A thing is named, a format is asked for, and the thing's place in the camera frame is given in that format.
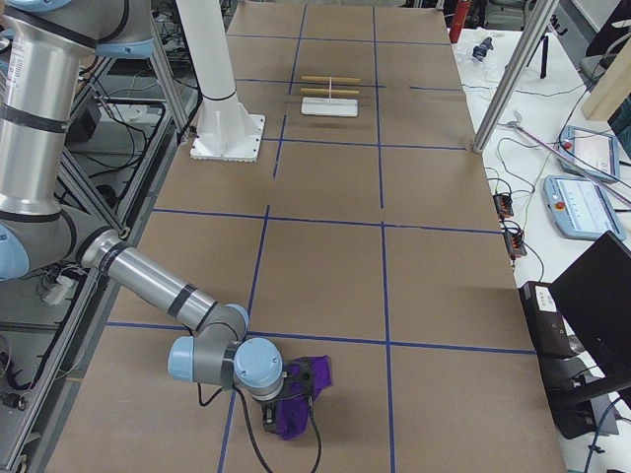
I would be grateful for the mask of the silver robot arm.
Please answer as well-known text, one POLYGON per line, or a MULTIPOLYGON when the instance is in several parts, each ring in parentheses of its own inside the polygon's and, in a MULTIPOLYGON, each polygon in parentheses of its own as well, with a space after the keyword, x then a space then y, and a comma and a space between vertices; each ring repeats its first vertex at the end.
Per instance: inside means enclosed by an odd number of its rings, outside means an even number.
POLYGON ((189 329, 170 352, 175 379, 251 395, 264 420, 311 415, 325 362, 285 361, 249 317, 221 304, 123 241, 100 219, 57 202, 58 168, 79 69, 88 56, 152 52, 147 1, 9 1, 14 32, 1 100, 1 276, 12 280, 72 258, 94 268, 189 329))

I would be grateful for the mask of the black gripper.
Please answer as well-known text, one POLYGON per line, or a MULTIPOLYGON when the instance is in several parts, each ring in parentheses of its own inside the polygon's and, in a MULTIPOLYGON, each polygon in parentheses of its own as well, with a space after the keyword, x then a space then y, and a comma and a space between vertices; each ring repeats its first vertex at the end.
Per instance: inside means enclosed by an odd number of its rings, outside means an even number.
POLYGON ((283 378, 284 382, 280 392, 272 399, 261 403, 262 418, 263 419, 275 419, 277 417, 276 411, 278 404, 281 401, 293 400, 293 399, 309 399, 311 396, 292 396, 289 389, 289 381, 287 376, 283 378))

